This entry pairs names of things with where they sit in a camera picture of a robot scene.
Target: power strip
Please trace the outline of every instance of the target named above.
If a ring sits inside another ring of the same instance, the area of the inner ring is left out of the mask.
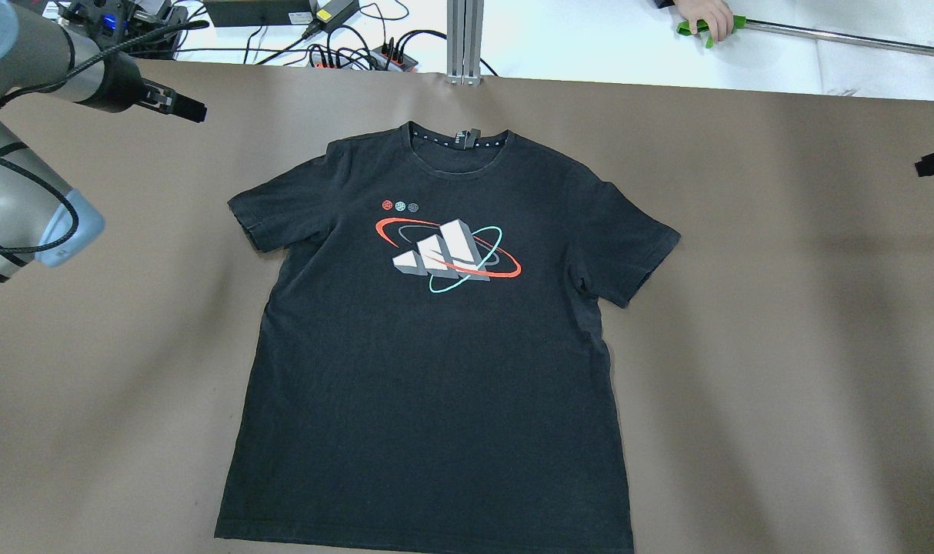
[[[385,55],[382,54],[382,46],[373,49],[372,56],[375,56],[375,59],[379,60],[379,65],[381,66],[384,66],[386,63],[389,64],[389,71],[415,71],[415,67],[419,65],[419,61],[415,60],[410,55],[405,56],[402,62],[385,58]]]

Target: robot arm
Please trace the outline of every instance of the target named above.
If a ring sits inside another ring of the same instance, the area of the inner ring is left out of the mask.
[[[171,25],[131,42],[204,25]],[[0,108],[26,92],[49,92],[105,112],[142,105],[203,122],[203,104],[143,78],[120,47],[126,43],[101,50],[86,36],[0,0]],[[0,283],[33,259],[65,262],[103,228],[101,214],[80,192],[0,122]]]

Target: electrical cable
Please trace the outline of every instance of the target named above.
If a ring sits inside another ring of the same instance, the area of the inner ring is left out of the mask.
[[[183,48],[179,50],[140,50],[140,52],[133,52],[134,54],[156,54],[164,52],[176,52],[176,53],[186,53],[186,52],[244,52],[244,48],[221,48],[221,47],[204,47],[204,48]],[[288,53],[300,53],[306,52],[306,48],[249,48],[250,52],[280,52],[284,54]]]
[[[375,60],[375,59],[372,57],[372,50],[368,47],[368,42],[365,42],[364,36],[362,36],[361,34],[359,34],[359,32],[357,32],[353,27],[351,27],[351,25],[340,25],[340,27],[338,27],[338,28],[346,28],[346,29],[348,29],[348,31],[354,32],[354,34],[357,35],[359,39],[361,39],[362,45],[365,46],[365,52],[368,52],[368,58],[367,58],[367,59],[368,59],[368,60],[373,60],[373,61],[369,61],[369,63],[372,64],[372,67],[378,67],[378,66],[379,66],[379,60]],[[334,31],[330,31],[330,32],[327,34],[327,49],[328,49],[328,50],[330,50],[330,36],[333,35],[334,32],[336,32],[336,31],[337,31],[337,28],[335,28]]]
[[[245,42],[245,59],[242,60],[242,65],[249,63],[249,48],[252,47],[252,39],[255,38],[262,30],[265,28],[265,22],[262,22],[262,25],[259,25],[259,28],[255,30],[251,35],[249,35],[248,41]]]
[[[315,46],[319,46],[319,45],[310,45],[310,46],[308,46],[308,47],[305,47],[303,50],[290,50],[290,52],[305,52],[305,53],[306,53],[306,57],[305,57],[305,58],[300,58],[300,59],[298,59],[298,60],[292,60],[292,61],[290,61],[290,62],[286,62],[286,63],[283,64],[283,67],[287,67],[287,66],[290,66],[290,65],[295,65],[295,64],[300,63],[301,61],[305,61],[305,62],[310,62],[310,61],[312,61],[313,47],[315,47]]]
[[[270,55],[269,57],[267,57],[266,59],[263,59],[262,61],[256,62],[255,65],[265,65],[265,63],[268,62],[269,60],[273,60],[281,56],[282,54],[288,52],[292,47],[295,47],[296,45],[298,45],[300,42],[305,41],[306,39],[310,38],[310,36],[316,35],[316,32],[319,31],[319,29],[320,29],[320,20],[317,20],[317,18],[315,18],[315,20],[313,20],[312,22],[310,22],[309,25],[306,26],[306,30],[302,32],[302,35],[299,36],[299,39],[297,42],[293,42],[291,45],[285,46],[284,49],[279,50],[279,52],[276,52]]]
[[[390,59],[389,56],[385,55],[385,43],[389,41],[389,32],[385,30],[385,15],[382,14],[382,8],[379,7],[378,3],[372,2],[371,4],[369,4],[369,6],[375,6],[375,10],[379,12],[378,18],[382,20],[382,57],[385,58],[385,67],[383,69],[388,71],[389,63],[391,63],[392,60]],[[403,18],[406,17],[408,14],[409,14],[409,8],[406,8],[406,15],[403,15]],[[375,18],[374,15],[369,15],[369,14],[365,14],[365,15],[367,15],[370,18]]]
[[[264,31],[262,31],[262,35],[259,36],[259,46],[261,46],[262,42],[265,41],[265,37],[269,34],[270,28],[271,28],[270,25],[265,26]],[[256,61],[258,60],[259,60],[259,51],[256,49],[255,52],[252,53],[252,63],[256,63]]]
[[[201,2],[200,7],[197,8],[196,11],[193,12],[193,14],[187,17],[186,21],[193,21],[193,18],[198,17],[199,15],[206,14],[206,13],[207,13],[207,8],[204,7],[203,2]],[[190,36],[190,31],[183,31],[183,38],[179,39],[179,43],[176,45],[174,49],[172,49],[173,52],[176,52],[176,50],[179,50],[183,47],[183,45],[186,43],[187,36]]]
[[[367,16],[370,17],[370,18],[375,18],[375,20],[382,20],[383,22],[386,22],[386,21],[402,21],[402,20],[404,20],[404,18],[407,18],[407,17],[409,16],[409,7],[406,6],[405,4],[403,4],[402,2],[399,2],[399,0],[395,0],[395,3],[398,4],[399,6],[402,6],[403,9],[406,11],[406,13],[405,13],[404,15],[400,15],[400,16],[397,17],[397,18],[386,18],[386,17],[384,17],[384,15],[382,15],[382,8],[379,8],[378,2],[372,2],[371,4],[365,4],[364,6],[361,7],[361,10],[359,10],[359,11],[361,11],[361,13],[362,13],[363,15],[367,15]],[[375,17],[374,15],[369,14],[369,13],[365,13],[365,8],[369,8],[369,7],[372,7],[372,6],[375,6],[375,9],[379,11],[379,16],[378,16],[378,17]]]
[[[327,64],[327,52],[324,52],[323,45],[310,45],[309,53],[306,54],[306,62],[309,63],[309,67],[317,67],[317,62],[315,61],[315,56],[313,54],[319,54],[319,67],[324,67]]]
[[[60,246],[62,243],[69,241],[71,236],[77,232],[78,225],[80,225],[81,221],[80,216],[77,215],[77,210],[74,209],[74,206],[70,203],[70,200],[67,200],[66,196],[64,196],[58,189],[56,189],[55,186],[51,185],[51,183],[46,182],[46,180],[41,178],[41,176],[23,168],[21,165],[13,164],[13,162],[2,158],[1,155],[0,165],[2,165],[3,168],[11,169],[11,171],[17,172],[19,175],[23,175],[24,178],[30,179],[32,182],[37,183],[37,185],[41,186],[46,192],[49,192],[55,196],[60,204],[63,204],[63,207],[66,208],[67,213],[70,214],[70,228],[67,229],[67,232],[64,232],[63,236],[60,236],[59,239],[46,242],[45,245],[39,246],[14,246],[14,248],[3,246],[3,248],[0,248],[0,255],[30,255],[30,253],[33,252],[42,252],[42,250],[55,249],[56,246]]]
[[[432,36],[438,36],[439,38],[446,40],[445,34],[442,34],[442,32],[439,32],[439,31],[433,31],[432,29],[429,29],[429,28],[417,28],[415,29],[415,31],[406,32],[406,34],[404,34],[403,36],[400,36],[398,41],[395,43],[395,47],[399,52],[400,61],[403,60],[405,57],[405,47],[409,44],[410,39],[416,35],[432,35]],[[485,61],[483,58],[481,58],[481,63],[484,64],[484,66],[488,68],[488,71],[491,72],[492,75],[494,75],[495,77],[499,77],[498,72],[496,72],[495,69],[491,67],[491,65],[489,65],[489,63]]]
[[[362,54],[362,53],[361,53],[361,50],[355,50],[355,49],[353,49],[353,48],[349,48],[349,47],[347,47],[347,46],[343,46],[343,47],[337,48],[337,52],[344,53],[344,54],[345,54],[344,57],[347,58],[347,60],[348,60],[347,63],[345,63],[344,65],[340,66],[338,69],[344,69],[344,67],[347,67],[347,66],[349,66],[349,65],[351,65],[351,64],[354,64],[354,66],[357,66],[357,67],[359,67],[359,68],[361,68],[361,69],[364,69],[364,70],[366,70],[366,71],[376,71],[375,67],[378,67],[378,66],[376,66],[376,65],[372,65],[372,63],[373,63],[373,64],[378,63],[378,60],[376,60],[375,57],[371,56],[371,54]],[[352,55],[352,56],[347,56],[347,55],[346,55],[346,52],[354,52],[354,55]],[[360,63],[360,62],[362,62],[362,61],[365,61],[366,63],[368,63],[368,66],[362,65],[362,64]]]

